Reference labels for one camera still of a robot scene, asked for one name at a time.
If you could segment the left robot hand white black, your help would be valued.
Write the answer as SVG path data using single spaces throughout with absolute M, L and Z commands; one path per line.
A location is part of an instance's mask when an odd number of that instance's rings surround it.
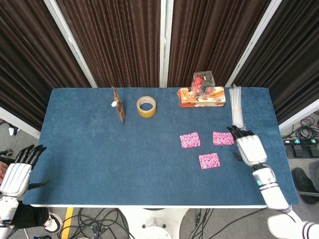
M 17 154 L 14 162 L 8 166 L 3 182 L 0 184 L 0 192 L 3 196 L 18 198 L 27 190 L 40 188 L 50 181 L 47 178 L 43 182 L 30 183 L 31 173 L 45 150 L 46 147 L 43 145 L 32 144 Z

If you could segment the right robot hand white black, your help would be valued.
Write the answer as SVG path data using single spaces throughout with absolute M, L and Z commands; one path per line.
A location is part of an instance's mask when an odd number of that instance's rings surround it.
M 243 130 L 235 125 L 228 126 L 227 129 L 232 134 L 237 144 L 242 161 L 253 167 L 267 161 L 267 155 L 259 137 L 250 130 Z

